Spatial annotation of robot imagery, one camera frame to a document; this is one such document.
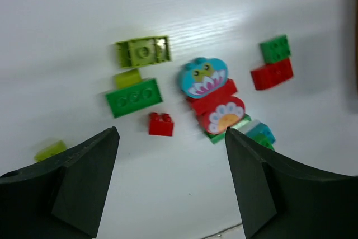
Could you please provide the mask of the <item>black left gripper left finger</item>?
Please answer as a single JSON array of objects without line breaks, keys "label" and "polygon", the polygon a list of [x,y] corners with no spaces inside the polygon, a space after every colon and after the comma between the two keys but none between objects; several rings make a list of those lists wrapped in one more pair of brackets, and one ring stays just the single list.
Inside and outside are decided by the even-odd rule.
[{"label": "black left gripper left finger", "polygon": [[1,238],[96,238],[120,136],[108,128],[1,176]]}]

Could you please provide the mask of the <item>green square lego brick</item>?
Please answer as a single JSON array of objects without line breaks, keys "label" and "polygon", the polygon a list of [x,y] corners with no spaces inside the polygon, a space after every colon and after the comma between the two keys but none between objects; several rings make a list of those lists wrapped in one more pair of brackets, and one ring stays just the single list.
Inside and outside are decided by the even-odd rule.
[{"label": "green square lego brick", "polygon": [[266,64],[275,64],[291,56],[287,35],[279,35],[259,43]]}]

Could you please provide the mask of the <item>red long lego brick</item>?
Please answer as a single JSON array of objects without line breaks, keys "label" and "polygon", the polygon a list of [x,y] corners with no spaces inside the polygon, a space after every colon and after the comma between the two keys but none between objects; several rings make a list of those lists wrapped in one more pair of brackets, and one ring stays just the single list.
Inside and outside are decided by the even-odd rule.
[{"label": "red long lego brick", "polygon": [[226,84],[200,99],[186,97],[186,101],[196,115],[202,115],[209,111],[214,105],[223,101],[224,98],[232,96],[237,92],[237,87],[232,79],[228,79]]}]

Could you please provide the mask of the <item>red curved lego brick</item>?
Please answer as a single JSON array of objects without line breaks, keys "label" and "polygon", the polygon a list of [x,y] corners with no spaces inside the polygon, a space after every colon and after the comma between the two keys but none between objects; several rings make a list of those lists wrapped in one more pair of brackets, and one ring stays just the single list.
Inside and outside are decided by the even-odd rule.
[{"label": "red curved lego brick", "polygon": [[257,91],[269,90],[294,76],[290,58],[283,59],[275,64],[265,64],[251,70],[250,73]]}]

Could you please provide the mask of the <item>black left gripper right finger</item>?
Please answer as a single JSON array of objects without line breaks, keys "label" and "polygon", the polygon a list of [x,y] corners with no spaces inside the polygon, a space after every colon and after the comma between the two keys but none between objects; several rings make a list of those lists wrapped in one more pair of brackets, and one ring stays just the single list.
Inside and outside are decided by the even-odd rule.
[{"label": "black left gripper right finger", "polygon": [[357,177],[294,161],[236,129],[225,144],[246,238],[357,237]]}]

